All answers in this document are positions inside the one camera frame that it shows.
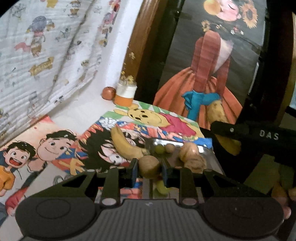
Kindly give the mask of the person's right hand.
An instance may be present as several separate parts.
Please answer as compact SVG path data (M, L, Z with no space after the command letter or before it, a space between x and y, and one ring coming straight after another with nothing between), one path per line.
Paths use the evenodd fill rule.
M295 202L294 172L292 168L285 165L279 166L271 196L281 205L284 220L289 219L292 214L289 201Z

